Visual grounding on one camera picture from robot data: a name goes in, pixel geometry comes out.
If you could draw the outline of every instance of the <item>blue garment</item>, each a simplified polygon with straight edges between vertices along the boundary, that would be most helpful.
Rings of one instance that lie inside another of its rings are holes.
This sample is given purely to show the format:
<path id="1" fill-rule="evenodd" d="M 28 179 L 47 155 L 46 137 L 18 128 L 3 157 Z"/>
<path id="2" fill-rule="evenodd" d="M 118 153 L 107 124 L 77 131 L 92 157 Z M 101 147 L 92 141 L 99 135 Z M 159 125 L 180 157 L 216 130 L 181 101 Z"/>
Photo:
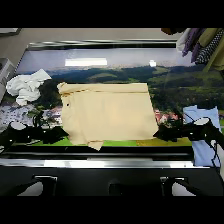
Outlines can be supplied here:
<path id="1" fill-rule="evenodd" d="M 198 109 L 197 105 L 195 105 L 190 107 L 184 107 L 183 112 L 184 112 L 184 118 L 187 123 L 192 122 L 191 118 L 193 118 L 196 121 L 202 117 L 209 117 L 212 121 L 212 124 L 216 128 L 219 128 L 219 131 L 221 132 L 217 107 L 211 110 L 206 110 L 206 109 Z M 213 159 L 215 152 L 204 140 L 192 141 L 192 147 L 194 150 L 195 166 L 213 166 L 211 159 Z M 214 161 L 215 165 L 217 167 L 220 167 L 219 160 L 217 157 Z"/>

